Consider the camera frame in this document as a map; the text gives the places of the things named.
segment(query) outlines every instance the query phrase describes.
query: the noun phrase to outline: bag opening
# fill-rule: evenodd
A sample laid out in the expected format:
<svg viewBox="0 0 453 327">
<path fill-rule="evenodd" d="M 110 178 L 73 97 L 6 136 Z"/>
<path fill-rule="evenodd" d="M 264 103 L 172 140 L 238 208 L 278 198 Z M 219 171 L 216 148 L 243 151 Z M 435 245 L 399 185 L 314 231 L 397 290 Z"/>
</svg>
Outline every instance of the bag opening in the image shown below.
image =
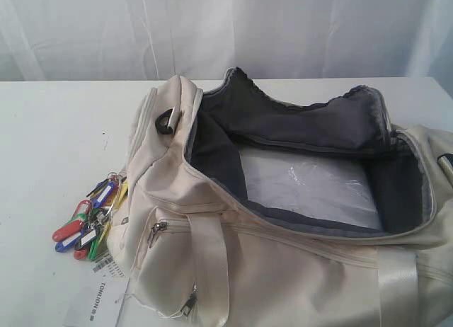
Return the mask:
<svg viewBox="0 0 453 327">
<path fill-rule="evenodd" d="M 239 68 L 205 93 L 185 157 L 250 211 L 296 231 L 375 237 L 430 218 L 428 178 L 378 90 L 307 107 L 265 95 Z"/>
</svg>

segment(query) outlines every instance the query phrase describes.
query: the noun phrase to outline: white table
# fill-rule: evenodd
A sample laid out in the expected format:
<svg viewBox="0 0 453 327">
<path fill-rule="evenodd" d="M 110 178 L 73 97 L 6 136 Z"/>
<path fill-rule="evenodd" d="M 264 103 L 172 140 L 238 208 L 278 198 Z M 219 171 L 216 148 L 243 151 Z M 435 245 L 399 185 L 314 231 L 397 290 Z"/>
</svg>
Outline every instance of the white table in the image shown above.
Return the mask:
<svg viewBox="0 0 453 327">
<path fill-rule="evenodd" d="M 91 266 L 58 254 L 52 232 L 125 162 L 133 113 L 161 81 L 0 83 L 0 324 L 61 326 Z M 393 123 L 453 131 L 453 100 L 431 78 L 260 80 L 273 98 L 308 105 L 358 84 L 378 88 Z M 197 81 L 205 89 L 220 81 Z M 179 326 L 127 299 L 120 326 Z"/>
</svg>

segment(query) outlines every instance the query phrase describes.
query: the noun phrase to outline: barcode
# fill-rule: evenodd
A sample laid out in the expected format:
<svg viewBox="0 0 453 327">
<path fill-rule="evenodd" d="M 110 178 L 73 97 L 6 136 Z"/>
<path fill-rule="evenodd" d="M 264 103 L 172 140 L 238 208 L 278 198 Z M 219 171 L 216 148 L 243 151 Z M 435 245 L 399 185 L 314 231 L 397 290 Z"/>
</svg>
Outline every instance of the barcode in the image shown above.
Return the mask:
<svg viewBox="0 0 453 327">
<path fill-rule="evenodd" d="M 113 262 L 113 257 L 109 256 L 105 260 L 102 260 L 95 268 L 93 268 L 93 271 L 96 273 L 111 262 Z"/>
</svg>

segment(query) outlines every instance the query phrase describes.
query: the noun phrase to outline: zipper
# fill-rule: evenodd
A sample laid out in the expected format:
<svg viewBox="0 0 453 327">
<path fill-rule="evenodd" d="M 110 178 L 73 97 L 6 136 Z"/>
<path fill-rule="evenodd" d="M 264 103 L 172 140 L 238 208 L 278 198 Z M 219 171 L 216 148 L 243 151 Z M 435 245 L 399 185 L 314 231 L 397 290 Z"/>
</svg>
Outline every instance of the zipper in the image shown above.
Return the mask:
<svg viewBox="0 0 453 327">
<path fill-rule="evenodd" d="M 339 250 L 337 246 L 330 246 L 327 243 L 321 240 L 311 240 L 311 239 L 304 239 L 303 241 L 298 241 L 295 237 L 288 237 L 282 236 L 282 234 L 275 233 L 275 231 L 270 231 L 269 229 L 260 228 L 257 226 L 250 226 L 247 224 L 232 224 L 232 223 L 222 223 L 222 226 L 227 226 L 231 230 L 241 233 L 241 234 L 248 234 L 252 236 L 256 236 L 258 238 L 267 239 L 271 241 L 280 242 L 286 244 L 287 246 L 292 246 L 298 249 L 302 249 L 309 253 L 313 253 L 315 255 L 328 258 L 331 260 L 335 260 L 344 264 L 364 267 L 364 268 L 376 268 L 377 267 L 377 259 L 372 256 L 367 255 L 360 255 L 359 253 L 356 255 L 352 255 L 347 251 Z M 153 225 L 151 232 L 148 237 L 148 244 L 151 248 L 151 243 L 160 235 L 160 233 L 188 233 L 190 232 L 190 224 L 185 219 L 162 219 L 159 222 Z M 418 258 L 418 272 L 420 275 L 424 275 L 426 277 L 443 281 L 447 284 L 453 285 L 453 275 L 445 271 L 440 271 L 437 268 L 431 267 L 423 262 L 425 259 L 423 257 Z M 193 290 L 181 308 L 181 313 L 184 314 L 184 311 L 188 311 L 193 309 L 196 303 L 196 290 L 197 287 L 194 285 Z"/>
<path fill-rule="evenodd" d="M 134 157 L 138 148 L 140 148 L 140 145 L 142 145 L 142 142 L 144 139 L 144 134 L 145 134 L 146 128 L 147 128 L 150 118 L 151 118 L 151 110 L 153 108 L 156 94 L 157 94 L 157 89 L 152 88 L 151 91 L 149 92 L 149 95 L 148 95 L 148 98 L 147 98 L 145 104 L 143 105 L 143 111 L 139 116 L 139 124 L 137 125 L 137 131 L 135 132 L 134 141 L 130 148 L 129 161 L 132 160 L 132 157 Z"/>
</svg>

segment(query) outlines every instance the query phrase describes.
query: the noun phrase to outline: zipper pull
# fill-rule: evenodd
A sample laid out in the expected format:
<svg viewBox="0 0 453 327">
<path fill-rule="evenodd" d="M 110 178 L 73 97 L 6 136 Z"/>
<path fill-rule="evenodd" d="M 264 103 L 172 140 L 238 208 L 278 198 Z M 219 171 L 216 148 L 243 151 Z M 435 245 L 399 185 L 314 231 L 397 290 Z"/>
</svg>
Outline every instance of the zipper pull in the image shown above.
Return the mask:
<svg viewBox="0 0 453 327">
<path fill-rule="evenodd" d="M 197 287 L 194 285 L 192 293 L 190 293 L 188 300 L 185 302 L 180 312 L 187 318 L 196 303 L 197 303 Z"/>
<path fill-rule="evenodd" d="M 167 222 L 157 222 L 153 227 L 151 228 L 151 231 L 149 232 L 148 236 L 148 246 L 151 248 L 151 245 L 153 243 L 154 237 L 159 231 L 163 231 L 167 229 Z"/>
</svg>

